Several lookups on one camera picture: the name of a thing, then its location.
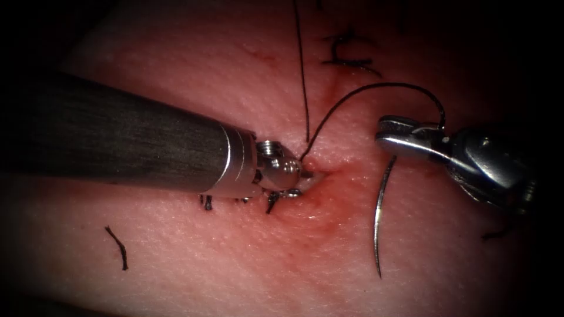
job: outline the black suture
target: black suture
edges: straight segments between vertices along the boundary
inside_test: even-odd
[[[207,211],[212,210],[212,197],[210,195],[206,195],[206,203],[204,205],[204,209]]]
[[[298,35],[298,51],[300,53],[300,70],[301,70],[301,87],[304,94],[304,107],[305,107],[305,142],[310,141],[310,109],[307,106],[307,94],[306,94],[306,76],[304,74],[304,51],[301,45],[301,27],[300,27],[300,14],[298,13],[298,5],[296,0],[292,0],[294,5],[294,17],[296,19],[296,32]]]
[[[399,0],[399,17],[398,17],[398,31],[399,34],[405,34],[405,20],[407,18],[408,9],[407,0]]]
[[[341,106],[349,98],[353,97],[354,95],[356,95],[360,92],[363,92],[363,91],[368,90],[368,89],[375,89],[375,88],[382,88],[382,87],[403,87],[403,88],[417,90],[417,91],[422,92],[423,94],[427,95],[427,97],[429,97],[435,103],[437,109],[439,110],[440,120],[439,120],[439,123],[438,123],[438,128],[440,130],[442,130],[444,128],[445,121],[446,121],[445,109],[442,107],[442,104],[439,101],[439,99],[437,97],[435,97],[435,95],[433,95],[433,93],[430,92],[429,90],[426,90],[423,87],[419,87],[417,85],[413,85],[413,84],[409,84],[409,83],[394,83],[394,82],[373,83],[373,84],[369,84],[369,85],[365,85],[365,86],[361,86],[359,88],[356,88],[352,92],[347,93],[339,101],[337,101],[337,103],[327,112],[327,114],[325,115],[325,117],[323,118],[323,120],[321,121],[321,123],[319,124],[317,129],[315,130],[315,133],[313,134],[313,137],[311,138],[310,142],[308,143],[307,148],[305,149],[304,153],[300,156],[300,161],[303,161],[304,157],[310,152],[315,140],[317,139],[317,136],[319,135],[319,132],[321,131],[321,129],[325,125],[325,122],[327,122],[329,117],[331,117],[333,112],[335,112],[335,110],[337,110],[337,108],[339,108],[339,106]]]
[[[106,226],[104,228],[112,236],[112,238],[116,241],[116,243],[119,247],[119,252],[122,253],[123,270],[124,271],[127,270],[129,267],[127,267],[127,253],[125,252],[125,245],[123,245],[121,243],[121,241],[119,241],[119,239],[116,237],[116,235],[113,234],[112,230],[110,229],[110,226]]]
[[[337,48],[339,47],[339,45],[347,44],[352,39],[359,39],[359,40],[363,40],[363,41],[371,42],[371,43],[374,42],[369,38],[365,38],[363,36],[357,36],[354,32],[354,29],[350,25],[347,27],[347,30],[343,34],[331,35],[331,36],[327,36],[323,39],[324,40],[332,39],[333,44],[331,44],[331,60],[325,60],[325,61],[321,62],[322,64],[334,64],[334,65],[343,65],[343,66],[360,68],[362,70],[366,70],[367,72],[373,73],[376,76],[382,78],[382,74],[379,71],[366,66],[366,65],[372,64],[372,59],[370,59],[370,58],[343,59],[343,58],[339,57],[338,52],[337,52]]]
[[[270,195],[268,195],[268,209],[266,209],[267,214],[272,212],[272,208],[274,207],[274,204],[278,201],[279,198],[280,198],[280,193],[277,191],[273,191],[272,193],[270,193]]]

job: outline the cut suture end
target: cut suture end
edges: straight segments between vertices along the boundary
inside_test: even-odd
[[[116,241],[118,247],[119,247],[119,251],[122,254],[122,262],[123,262],[123,270],[127,270],[129,267],[127,266],[127,253],[125,252],[125,246],[121,243],[121,241],[119,241],[119,239],[116,237],[115,234],[113,234],[112,230],[110,229],[110,226],[106,226],[104,227],[104,229],[106,229],[106,231],[112,236],[112,238]]]
[[[274,207],[274,205],[276,204],[279,198],[280,198],[279,192],[273,191],[272,193],[270,193],[270,195],[268,196],[268,209],[266,209],[267,214],[270,214],[272,212],[272,208]]]
[[[204,209],[207,211],[212,210],[212,197],[210,195],[206,195],[206,202],[204,202],[204,195],[200,196],[200,204],[204,205]]]

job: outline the curved needle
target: curved needle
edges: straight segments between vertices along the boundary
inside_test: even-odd
[[[382,214],[382,201],[384,200],[384,192],[386,191],[386,184],[388,183],[388,177],[392,172],[392,167],[394,166],[397,156],[392,156],[392,159],[388,163],[388,167],[384,172],[382,181],[380,182],[380,191],[378,192],[378,201],[376,202],[376,209],[374,210],[374,259],[376,260],[376,270],[378,271],[378,276],[382,278],[382,272],[380,271],[380,258],[378,257],[378,225],[380,224],[380,215]]]

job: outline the metal jaw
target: metal jaw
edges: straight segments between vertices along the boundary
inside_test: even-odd
[[[302,195],[303,182],[313,177],[302,168],[301,162],[277,141],[257,143],[258,163],[256,183],[265,190],[278,192],[280,197]]]
[[[477,201],[524,213],[534,198],[531,169],[514,148],[493,134],[465,128],[447,137],[436,124],[398,116],[380,118],[379,128],[376,142],[384,150],[445,165]]]

